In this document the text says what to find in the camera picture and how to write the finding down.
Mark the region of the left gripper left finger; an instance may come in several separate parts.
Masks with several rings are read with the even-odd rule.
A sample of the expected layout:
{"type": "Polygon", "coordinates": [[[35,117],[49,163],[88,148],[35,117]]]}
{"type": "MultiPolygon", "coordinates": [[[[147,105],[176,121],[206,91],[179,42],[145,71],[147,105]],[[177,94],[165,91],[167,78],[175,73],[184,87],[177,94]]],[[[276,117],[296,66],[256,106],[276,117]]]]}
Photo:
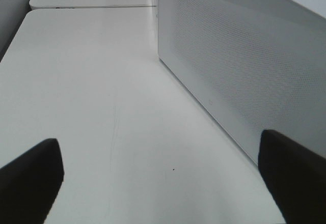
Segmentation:
{"type": "Polygon", "coordinates": [[[59,142],[48,138],[1,168],[1,223],[44,223],[64,180],[59,142]]]}

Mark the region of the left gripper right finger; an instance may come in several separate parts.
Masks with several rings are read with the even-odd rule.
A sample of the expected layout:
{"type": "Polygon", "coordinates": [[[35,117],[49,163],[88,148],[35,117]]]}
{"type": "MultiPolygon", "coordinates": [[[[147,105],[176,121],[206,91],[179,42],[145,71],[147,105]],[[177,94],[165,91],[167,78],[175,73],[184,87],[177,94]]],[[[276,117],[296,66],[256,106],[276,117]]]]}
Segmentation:
{"type": "Polygon", "coordinates": [[[264,130],[258,170],[286,223],[325,223],[325,158],[264,130]]]}

